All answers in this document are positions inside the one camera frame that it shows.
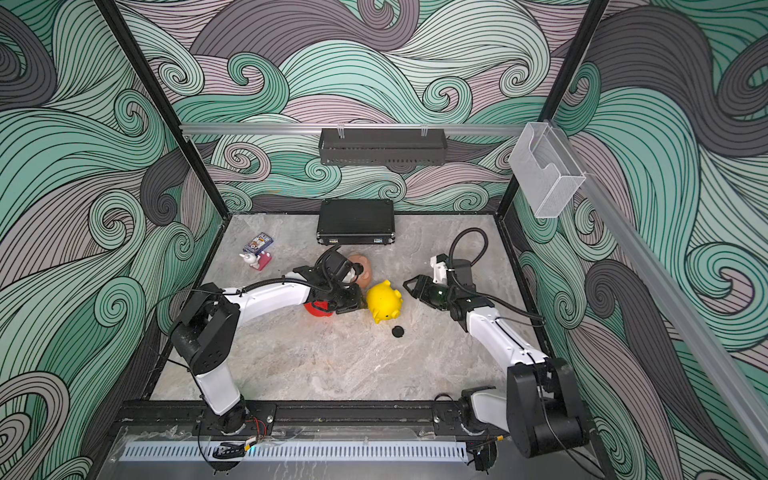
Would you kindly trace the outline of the pink piggy bank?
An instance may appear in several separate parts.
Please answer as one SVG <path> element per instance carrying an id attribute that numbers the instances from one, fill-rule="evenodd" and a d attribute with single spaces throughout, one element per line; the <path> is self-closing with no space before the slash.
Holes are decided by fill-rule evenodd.
<path id="1" fill-rule="evenodd" d="M 362 254 L 352 254 L 349 260 L 354 267 L 354 282 L 363 290 L 367 289 L 373 279 L 373 270 L 370 260 Z"/>

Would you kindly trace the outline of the red piggy bank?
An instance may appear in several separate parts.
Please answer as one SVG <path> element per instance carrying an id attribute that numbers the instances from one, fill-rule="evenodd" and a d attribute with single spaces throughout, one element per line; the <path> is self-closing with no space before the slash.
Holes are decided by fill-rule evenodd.
<path id="1" fill-rule="evenodd" d="M 314 317 L 331 317 L 335 314 L 327 301 L 314 301 L 304 304 L 304 308 Z"/>

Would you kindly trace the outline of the yellow piggy bank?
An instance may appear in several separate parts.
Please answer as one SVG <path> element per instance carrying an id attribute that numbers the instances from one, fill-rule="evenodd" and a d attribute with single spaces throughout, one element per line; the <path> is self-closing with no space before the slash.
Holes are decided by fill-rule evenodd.
<path id="1" fill-rule="evenodd" d="M 367 291 L 366 304 L 374 322 L 379 324 L 400 316 L 403 296 L 389 280 L 385 280 Z"/>

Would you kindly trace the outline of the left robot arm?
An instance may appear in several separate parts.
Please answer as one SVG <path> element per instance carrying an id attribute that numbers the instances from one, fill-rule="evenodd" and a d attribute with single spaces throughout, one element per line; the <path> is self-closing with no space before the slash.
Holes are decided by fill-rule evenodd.
<path id="1" fill-rule="evenodd" d="M 194 291 L 170 328 L 169 337 L 218 432 L 234 435 L 242 431 L 248 416 L 246 400 L 230 368 L 230 356 L 238 349 L 240 334 L 257 320 L 316 302 L 325 303 L 334 314 L 365 307 L 359 285 L 325 279 L 312 269 L 239 288 L 207 283 Z"/>

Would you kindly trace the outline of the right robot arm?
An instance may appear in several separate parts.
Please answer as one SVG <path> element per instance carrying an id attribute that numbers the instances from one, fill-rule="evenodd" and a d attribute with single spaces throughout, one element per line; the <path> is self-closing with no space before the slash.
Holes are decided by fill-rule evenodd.
<path id="1" fill-rule="evenodd" d="M 470 434 L 506 433 L 526 458 L 588 443 L 575 373 L 527 342 L 495 303 L 479 293 L 419 275 L 403 283 L 413 298 L 451 318 L 491 354 L 506 373 L 506 387 L 461 393 L 461 422 Z"/>

